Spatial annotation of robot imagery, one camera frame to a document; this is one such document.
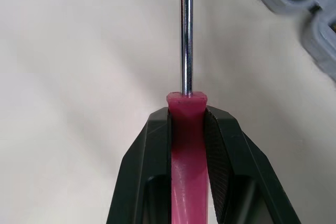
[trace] gray object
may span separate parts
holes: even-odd
[[[302,44],[320,69],[336,81],[336,0],[261,0],[272,12],[294,14],[304,9],[318,10],[304,30]]]

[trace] metal screwdriver shaft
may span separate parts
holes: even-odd
[[[181,94],[193,93],[193,0],[181,0]]]

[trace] pink handle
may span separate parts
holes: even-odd
[[[172,224],[207,224],[208,173],[203,137],[207,97],[167,96],[173,120]]]

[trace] white background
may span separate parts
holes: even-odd
[[[334,223],[336,92],[300,45],[305,14],[258,0],[194,8],[195,90],[268,156],[302,223]],[[105,224],[123,154],[180,88],[178,11],[0,0],[0,223]]]

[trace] screwdriver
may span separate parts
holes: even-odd
[[[181,0],[181,92],[167,96],[172,116],[172,224],[206,224],[208,173],[203,137],[207,97],[193,92],[193,0]]]
[[[107,224],[300,224],[264,153],[228,112],[193,92],[193,0],[181,0],[181,91],[122,159]]]

